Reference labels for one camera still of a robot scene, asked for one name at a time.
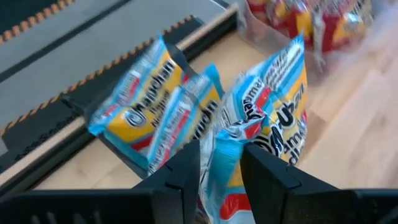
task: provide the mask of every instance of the yellow label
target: yellow label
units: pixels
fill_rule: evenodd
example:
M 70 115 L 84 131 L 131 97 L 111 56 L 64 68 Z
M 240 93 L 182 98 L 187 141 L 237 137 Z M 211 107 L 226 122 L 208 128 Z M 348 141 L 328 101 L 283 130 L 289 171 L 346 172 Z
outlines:
M 286 3 L 284 2 L 279 2 L 277 3 L 276 7 L 275 7 L 275 17 L 277 19 L 285 19 L 288 15 L 288 9 L 286 7 Z
M 239 161 L 236 163 L 234 172 L 228 182 L 228 187 L 244 187 L 241 173 L 241 165 Z
M 182 69 L 165 52 L 150 77 L 140 83 L 139 96 L 123 108 L 108 129 L 124 142 L 133 142 L 155 131 L 173 89 L 182 80 Z
M 303 146 L 304 137 L 298 122 L 301 122 L 307 103 L 307 73 L 301 75 L 282 99 L 273 102 L 273 110 L 266 109 L 267 122 L 254 143 L 283 160 L 296 164 Z
M 313 33 L 311 12 L 305 11 L 296 15 L 297 33 L 303 32 L 303 38 L 308 40 Z
M 199 113 L 197 113 L 197 117 L 192 123 L 192 128 L 189 132 L 188 140 L 200 139 L 206 134 L 210 123 L 213 121 L 214 114 L 218 108 L 220 101 L 221 98 L 213 85 L 209 93 L 206 95 L 205 99 L 200 102 L 200 108 L 198 108 L 198 110 L 200 111 Z

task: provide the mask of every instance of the clear plastic bin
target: clear plastic bin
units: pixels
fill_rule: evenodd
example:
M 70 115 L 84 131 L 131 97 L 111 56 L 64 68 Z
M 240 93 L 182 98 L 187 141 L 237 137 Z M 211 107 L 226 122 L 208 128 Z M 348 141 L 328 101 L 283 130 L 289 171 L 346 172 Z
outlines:
M 276 31 L 255 18 L 246 0 L 239 1 L 238 32 L 240 36 L 266 55 L 276 53 L 287 46 L 290 39 L 283 33 Z M 344 52 L 332 52 L 316 57 L 307 51 L 305 64 L 309 82 L 319 82 L 338 63 Z

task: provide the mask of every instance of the red snack package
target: red snack package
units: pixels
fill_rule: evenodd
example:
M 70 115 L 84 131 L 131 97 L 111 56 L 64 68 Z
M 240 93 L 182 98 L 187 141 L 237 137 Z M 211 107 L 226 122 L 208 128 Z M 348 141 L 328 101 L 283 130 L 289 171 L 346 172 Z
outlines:
M 266 13 L 263 0 L 247 0 L 244 10 L 246 21 L 246 38 L 252 42 L 258 42 L 267 34 Z
M 287 28 L 287 18 L 290 13 L 288 0 L 265 0 L 265 10 L 269 25 L 274 29 Z
M 263 23 L 267 23 L 266 5 L 264 0 L 246 0 L 251 14 Z
M 305 47 L 313 48 L 313 11 L 320 7 L 320 0 L 297 0 L 290 6 L 287 19 L 289 38 L 293 39 L 303 33 Z
M 357 43 L 373 23 L 371 0 L 333 0 L 313 13 L 316 54 Z

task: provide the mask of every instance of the wooden surface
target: wooden surface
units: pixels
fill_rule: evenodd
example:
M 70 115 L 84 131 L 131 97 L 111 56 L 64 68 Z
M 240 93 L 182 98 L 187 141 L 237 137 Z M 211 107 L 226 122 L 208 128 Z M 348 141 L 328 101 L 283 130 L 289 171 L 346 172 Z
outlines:
M 266 56 L 231 34 L 204 52 L 192 67 L 215 63 L 223 88 Z M 397 187 L 395 149 L 398 101 L 393 97 L 398 60 L 383 71 L 353 63 L 310 85 L 308 137 L 298 167 L 337 187 Z M 140 179 L 95 140 L 42 182 L 38 189 L 130 188 Z

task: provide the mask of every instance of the plastic bag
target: plastic bag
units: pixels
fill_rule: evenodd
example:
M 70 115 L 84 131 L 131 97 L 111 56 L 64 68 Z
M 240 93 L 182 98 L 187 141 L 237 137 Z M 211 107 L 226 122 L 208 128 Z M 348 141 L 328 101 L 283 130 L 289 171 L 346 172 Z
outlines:
M 316 7 L 319 7 L 319 1 L 298 0 L 290 4 L 290 14 L 287 18 L 287 27 L 289 38 L 293 39 L 299 34 L 303 34 L 305 47 L 313 47 L 313 26 L 312 15 Z
M 320 54 L 357 44 L 373 23 L 371 0 L 334 0 L 313 14 L 315 52 Z
M 294 165 L 305 142 L 303 36 L 240 74 L 201 140 L 200 198 L 212 223 L 254 223 L 239 160 L 251 141 Z
M 286 19 L 290 12 L 285 0 L 246 0 L 253 16 L 275 29 L 287 27 Z
M 177 87 L 167 103 L 149 147 L 149 174 L 153 174 L 187 142 L 200 139 L 208 130 L 223 97 L 220 76 L 214 65 Z
M 212 223 L 254 223 L 239 160 L 244 144 L 262 129 L 264 114 L 240 120 L 201 140 L 200 199 Z
M 160 35 L 94 112 L 88 130 L 105 138 L 140 167 L 171 92 L 188 77 L 172 60 Z

